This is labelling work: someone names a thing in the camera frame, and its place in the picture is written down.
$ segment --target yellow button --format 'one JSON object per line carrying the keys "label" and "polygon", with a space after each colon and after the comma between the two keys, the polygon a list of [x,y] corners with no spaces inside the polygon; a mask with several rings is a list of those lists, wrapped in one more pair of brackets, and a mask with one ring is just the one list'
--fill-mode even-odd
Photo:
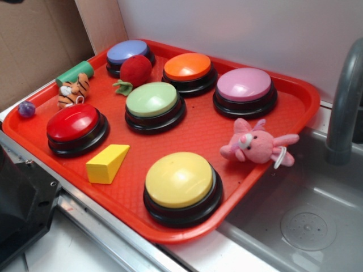
{"label": "yellow button", "polygon": [[212,168],[202,156],[191,152],[167,155],[149,169],[145,186],[160,206],[184,208],[202,200],[213,184]]}

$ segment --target button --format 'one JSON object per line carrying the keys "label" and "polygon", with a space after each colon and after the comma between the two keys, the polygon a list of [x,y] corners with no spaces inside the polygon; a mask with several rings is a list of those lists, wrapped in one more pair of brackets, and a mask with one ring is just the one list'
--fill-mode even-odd
{"label": "button", "polygon": [[235,102],[253,101],[266,95],[271,77],[262,70],[240,68],[225,73],[217,82],[219,94]]}
{"label": "button", "polygon": [[107,52],[107,58],[114,64],[122,64],[129,57],[135,55],[145,55],[148,51],[147,44],[144,41],[128,40],[120,42],[113,46]]}
{"label": "button", "polygon": [[200,53],[185,53],[168,60],[164,71],[168,78],[177,81],[195,80],[206,75],[211,67],[208,56]]}
{"label": "button", "polygon": [[133,90],[126,99],[126,106],[137,117],[154,117],[170,110],[177,100],[174,86],[165,82],[152,82]]}
{"label": "button", "polygon": [[149,169],[145,186],[155,203],[177,209],[198,203],[212,183],[212,168],[202,156],[177,152],[161,158]]}
{"label": "button", "polygon": [[57,112],[47,124],[47,133],[57,142],[76,140],[89,133],[98,119],[99,115],[93,106],[76,104]]}

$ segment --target plastic tray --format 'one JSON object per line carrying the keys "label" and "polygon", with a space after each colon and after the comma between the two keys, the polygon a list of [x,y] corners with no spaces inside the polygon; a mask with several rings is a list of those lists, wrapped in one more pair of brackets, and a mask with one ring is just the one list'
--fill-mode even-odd
{"label": "plastic tray", "polygon": [[[161,81],[164,64],[170,58],[189,52],[184,49],[145,40],[156,56],[156,64],[149,82]],[[83,156],[64,159],[54,156],[47,144],[48,120],[58,111],[58,87],[45,87],[28,100],[36,105],[36,114],[21,118],[12,110],[3,123],[4,132],[42,160],[46,165],[99,203],[114,216],[144,238],[161,244],[176,244],[201,237],[216,229],[226,215],[269,167],[266,164],[232,163],[224,159],[219,149],[228,144],[233,134],[234,120],[218,114],[213,108],[214,90],[198,97],[186,98],[187,115],[172,130],[157,135],[139,135],[125,123],[126,97],[115,94],[112,86],[117,80],[107,74],[106,53],[89,60],[95,74],[90,78],[90,95],[86,99],[109,120],[111,132],[96,150]],[[235,68],[238,63],[210,57],[219,76]],[[277,105],[264,118],[266,130],[278,137],[299,133],[316,113],[320,104],[317,90],[310,84],[276,73],[272,77],[278,90]],[[253,126],[257,120],[250,120]],[[130,150],[111,185],[88,182],[86,162],[110,144],[128,144]],[[173,152],[189,151],[203,156],[220,174],[223,182],[223,201],[218,210],[205,222],[192,228],[164,227],[149,216],[143,200],[143,188],[148,169],[161,157]]]}

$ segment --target yellow triangular block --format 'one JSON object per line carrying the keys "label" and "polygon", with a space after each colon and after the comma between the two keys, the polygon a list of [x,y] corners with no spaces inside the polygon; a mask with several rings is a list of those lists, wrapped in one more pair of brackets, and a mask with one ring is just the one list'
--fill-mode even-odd
{"label": "yellow triangular block", "polygon": [[111,184],[130,146],[111,144],[86,163],[90,183]]}

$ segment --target sparkly ball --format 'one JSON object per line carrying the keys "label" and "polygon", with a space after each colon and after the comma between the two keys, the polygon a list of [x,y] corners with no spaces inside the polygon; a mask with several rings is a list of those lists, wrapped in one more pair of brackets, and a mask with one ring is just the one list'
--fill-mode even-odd
{"label": "sparkly ball", "polygon": [[35,114],[35,106],[29,101],[21,102],[18,106],[18,112],[22,117],[30,118]]}

